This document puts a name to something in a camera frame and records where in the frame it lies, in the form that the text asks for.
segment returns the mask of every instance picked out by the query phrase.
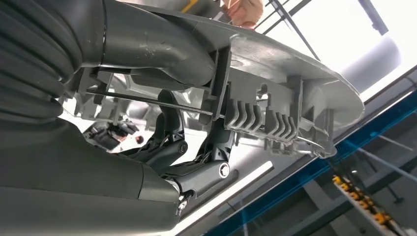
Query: blue metal frame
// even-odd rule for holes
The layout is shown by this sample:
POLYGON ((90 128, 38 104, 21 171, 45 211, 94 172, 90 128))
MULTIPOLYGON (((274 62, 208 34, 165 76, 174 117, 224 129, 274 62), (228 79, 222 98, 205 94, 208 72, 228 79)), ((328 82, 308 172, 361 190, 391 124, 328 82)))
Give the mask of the blue metal frame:
MULTIPOLYGON (((407 116, 417 111, 417 92, 392 106, 390 109, 364 125, 336 147, 341 158, 347 158, 356 151, 355 147, 362 147, 371 142, 378 135, 384 133, 407 116)), ((282 184, 276 186, 265 195, 230 217, 225 222, 211 229, 206 236, 228 236, 239 230, 244 224, 252 221, 265 211, 289 197, 310 180, 329 170, 324 160, 317 159, 298 171, 282 184)))

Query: bolt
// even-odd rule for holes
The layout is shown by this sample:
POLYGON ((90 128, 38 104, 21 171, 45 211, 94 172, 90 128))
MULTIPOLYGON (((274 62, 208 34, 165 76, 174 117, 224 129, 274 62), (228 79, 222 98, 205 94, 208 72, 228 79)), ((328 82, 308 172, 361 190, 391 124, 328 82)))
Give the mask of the bolt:
POLYGON ((187 206, 187 203, 188 203, 187 201, 184 201, 184 202, 180 203, 179 206, 178 206, 178 209, 179 210, 184 210, 185 207, 187 206))
POLYGON ((229 165, 227 163, 221 164, 219 172, 220 172, 220 177, 222 178, 226 178, 227 176, 229 176, 229 173, 230 173, 229 165))

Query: yellow part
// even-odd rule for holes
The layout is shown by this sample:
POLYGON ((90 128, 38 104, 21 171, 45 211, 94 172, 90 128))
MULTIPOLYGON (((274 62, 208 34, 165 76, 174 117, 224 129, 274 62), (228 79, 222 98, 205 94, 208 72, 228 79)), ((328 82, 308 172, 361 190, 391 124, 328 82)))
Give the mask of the yellow part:
POLYGON ((348 190, 349 190, 349 186, 348 186, 347 184, 345 184, 345 183, 341 184, 341 185, 340 185, 340 187, 341 187, 343 190, 345 190, 345 191, 348 191, 348 190))
POLYGON ((194 4, 198 2, 198 0, 190 0, 190 3, 184 7, 184 9, 181 11, 182 13, 187 12, 194 4))
POLYGON ((342 180, 340 179, 339 176, 335 176, 333 178, 333 182, 336 183, 337 185, 341 185, 342 184, 342 180))
POLYGON ((360 193, 358 194, 358 193, 356 193, 356 192, 352 192, 352 193, 349 193, 349 195, 355 200, 355 201, 357 201, 357 200, 359 200, 359 195, 361 195, 360 193))
POLYGON ((376 213, 374 215, 374 219, 378 222, 378 224, 383 225, 386 222, 385 216, 382 213, 376 213))
POLYGON ((369 205, 364 201, 359 201, 358 203, 365 210, 369 208, 369 205))

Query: screw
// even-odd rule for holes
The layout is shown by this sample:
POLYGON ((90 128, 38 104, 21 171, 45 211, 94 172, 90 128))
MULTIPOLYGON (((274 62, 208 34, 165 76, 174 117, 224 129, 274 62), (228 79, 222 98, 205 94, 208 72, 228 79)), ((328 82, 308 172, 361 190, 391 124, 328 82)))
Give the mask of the screw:
POLYGON ((220 173, 220 177, 222 178, 226 178, 227 176, 229 176, 230 173, 230 167, 227 163, 223 163, 220 165, 220 169, 219 169, 219 173, 220 173))

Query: person's hand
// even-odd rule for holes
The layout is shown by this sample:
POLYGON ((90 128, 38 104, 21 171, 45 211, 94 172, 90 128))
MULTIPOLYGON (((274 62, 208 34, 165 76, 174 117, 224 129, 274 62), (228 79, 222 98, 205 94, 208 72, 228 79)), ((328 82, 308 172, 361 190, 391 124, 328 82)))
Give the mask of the person's hand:
POLYGON ((248 30, 255 30, 255 26, 256 26, 256 23, 250 22, 250 21, 247 21, 241 25, 242 28, 245 28, 248 30))

